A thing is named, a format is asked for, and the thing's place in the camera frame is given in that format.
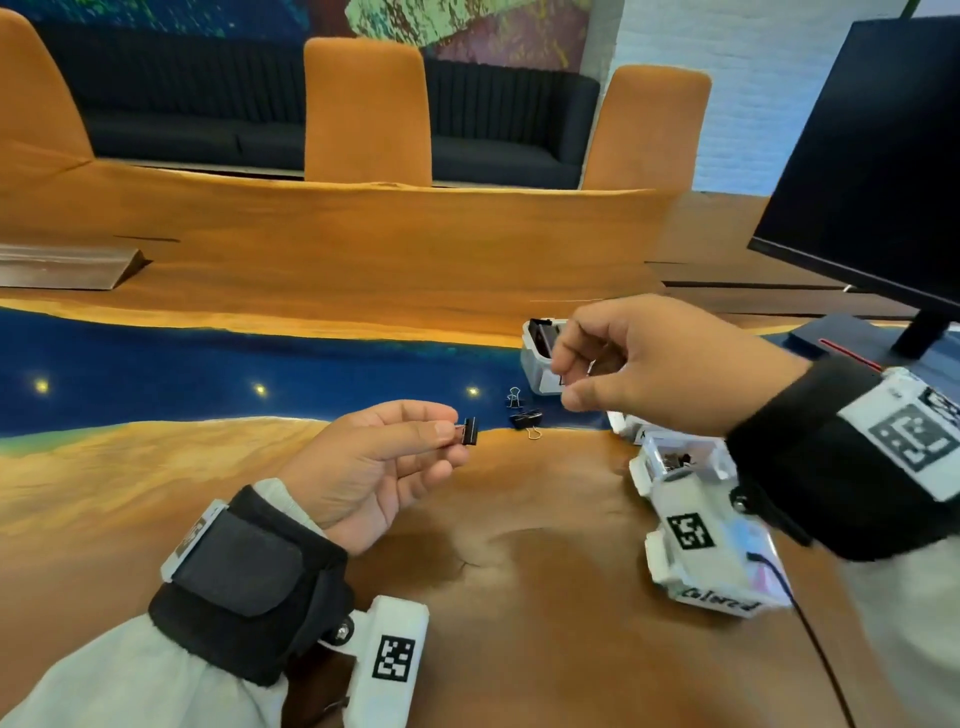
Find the black monitor screen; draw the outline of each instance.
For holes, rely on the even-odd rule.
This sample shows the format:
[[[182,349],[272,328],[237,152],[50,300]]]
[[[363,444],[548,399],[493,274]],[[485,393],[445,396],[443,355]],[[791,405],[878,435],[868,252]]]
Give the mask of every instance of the black monitor screen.
[[[956,316],[958,179],[960,17],[854,23],[751,247]]]

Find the person's right hand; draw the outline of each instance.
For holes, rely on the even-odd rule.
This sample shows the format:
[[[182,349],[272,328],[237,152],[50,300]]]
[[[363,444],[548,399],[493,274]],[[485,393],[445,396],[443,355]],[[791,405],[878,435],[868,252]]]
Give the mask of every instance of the person's right hand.
[[[726,436],[808,367],[700,308],[650,294],[578,308],[551,369],[564,378],[571,411],[613,410]]]

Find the qr code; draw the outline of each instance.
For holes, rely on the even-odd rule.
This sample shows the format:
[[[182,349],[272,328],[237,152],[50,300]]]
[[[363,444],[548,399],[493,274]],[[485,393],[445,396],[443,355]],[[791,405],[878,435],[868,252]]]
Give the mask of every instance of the qr code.
[[[414,640],[405,637],[383,635],[380,638],[380,649],[376,653],[376,663],[373,665],[373,677],[405,683],[410,676],[416,645]]]
[[[960,429],[960,406],[956,403],[930,387],[924,389],[924,393],[920,395],[920,401],[944,418],[948,424]]]
[[[914,473],[960,448],[960,442],[916,404],[907,404],[868,431]]]
[[[680,542],[680,548],[691,550],[693,548],[713,548],[716,544],[710,538],[710,532],[704,520],[698,513],[686,513],[682,516],[667,516],[666,522],[669,524],[673,535]]]

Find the black cable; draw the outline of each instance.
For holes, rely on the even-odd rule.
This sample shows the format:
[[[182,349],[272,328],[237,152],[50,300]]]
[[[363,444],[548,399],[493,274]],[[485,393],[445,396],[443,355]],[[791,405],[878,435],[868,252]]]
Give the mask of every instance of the black cable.
[[[772,571],[774,576],[777,577],[777,581],[780,582],[780,585],[783,587],[783,591],[790,598],[790,603],[797,612],[797,617],[799,617],[800,621],[804,624],[804,629],[806,630],[806,635],[810,638],[810,643],[813,645],[813,648],[817,650],[817,655],[820,657],[820,662],[824,666],[824,671],[827,673],[827,677],[830,679],[830,684],[833,686],[833,692],[837,696],[837,702],[840,703],[840,710],[843,711],[843,717],[847,721],[847,725],[850,726],[850,728],[856,728],[856,721],[853,720],[853,713],[850,710],[850,705],[847,703],[847,697],[843,694],[843,689],[840,687],[840,681],[837,680],[836,673],[833,672],[833,666],[830,664],[830,660],[827,659],[827,653],[824,652],[823,647],[820,645],[820,640],[817,639],[816,632],[814,632],[813,627],[810,626],[810,622],[807,620],[804,610],[800,608],[800,604],[797,603],[796,597],[793,596],[790,586],[786,583],[786,578],[784,578],[783,574],[780,573],[780,570],[774,566],[773,562],[763,554],[747,553],[747,560],[756,561],[769,567],[770,571]]]

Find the colorful wall mural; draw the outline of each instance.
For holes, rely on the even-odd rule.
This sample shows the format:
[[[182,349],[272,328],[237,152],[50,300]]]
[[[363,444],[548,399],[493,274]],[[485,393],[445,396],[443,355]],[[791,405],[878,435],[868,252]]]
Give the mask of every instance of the colorful wall mural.
[[[577,71],[591,0],[0,0],[31,20],[303,42],[399,40],[428,58]]]

